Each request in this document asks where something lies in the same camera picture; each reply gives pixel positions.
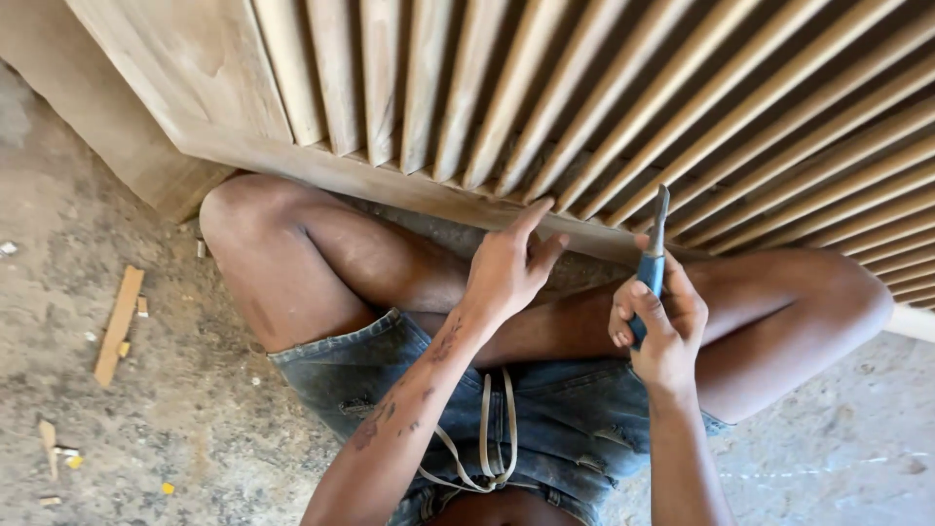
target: blue utility knife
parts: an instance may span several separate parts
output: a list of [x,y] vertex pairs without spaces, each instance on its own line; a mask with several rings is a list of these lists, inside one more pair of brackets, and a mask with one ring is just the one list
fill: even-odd
[[[649,235],[649,245],[640,257],[640,266],[637,267],[637,279],[644,282],[653,294],[662,294],[662,275],[666,268],[666,214],[669,213],[669,189],[664,184],[659,185],[659,193],[655,196],[655,211],[653,230]],[[640,349],[640,344],[646,338],[646,326],[639,316],[627,322],[633,331],[634,349]]]

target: hand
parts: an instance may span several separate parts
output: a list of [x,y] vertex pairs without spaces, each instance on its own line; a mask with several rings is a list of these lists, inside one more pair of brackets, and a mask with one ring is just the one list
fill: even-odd
[[533,231],[553,204],[551,197],[540,199],[506,230],[484,236],[471,261],[460,304],[464,314],[499,327],[535,298],[568,244],[568,234],[540,241]]
[[[637,237],[640,248],[647,242],[646,236]],[[647,390],[694,390],[695,358],[708,323],[708,306],[668,251],[663,288],[660,301],[635,277],[620,285],[613,295],[608,332],[618,347],[633,343],[633,332],[626,322],[637,314],[646,325],[646,338],[639,351],[630,351],[630,359]]]

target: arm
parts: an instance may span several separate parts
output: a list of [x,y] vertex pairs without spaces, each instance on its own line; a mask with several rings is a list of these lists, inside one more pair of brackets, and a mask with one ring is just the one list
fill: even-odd
[[382,525],[390,518],[461,375],[500,325],[545,285],[568,242],[563,235],[539,243],[533,234],[552,204],[544,199],[503,232],[487,234],[471,263],[464,298],[338,452],[302,526]]
[[664,283],[665,305],[640,282],[621,285],[609,327],[611,338],[622,345],[633,341],[626,321],[634,313],[646,324],[646,339],[630,356],[649,394],[653,525],[733,525],[708,451],[695,384],[708,308],[672,254],[666,254]]

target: knee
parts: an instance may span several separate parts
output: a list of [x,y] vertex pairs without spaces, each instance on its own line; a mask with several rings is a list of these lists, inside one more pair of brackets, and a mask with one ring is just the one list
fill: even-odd
[[812,298],[827,299],[856,323],[882,329],[895,302],[886,285],[847,256],[827,251],[797,251],[803,259],[799,275]]
[[303,196],[324,192],[273,175],[252,173],[230,179],[211,190],[201,203],[199,222],[209,245],[232,236],[262,236],[289,217]]

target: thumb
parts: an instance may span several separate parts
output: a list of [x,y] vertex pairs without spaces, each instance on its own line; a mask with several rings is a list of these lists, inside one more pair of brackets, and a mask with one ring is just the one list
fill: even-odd
[[543,241],[536,247],[536,253],[529,260],[529,273],[539,274],[548,277],[555,261],[565,251],[565,245],[568,244],[568,234],[553,234],[548,240]]
[[630,298],[633,312],[640,317],[648,333],[670,334],[675,330],[669,322],[662,301],[645,283],[633,282],[630,286]]

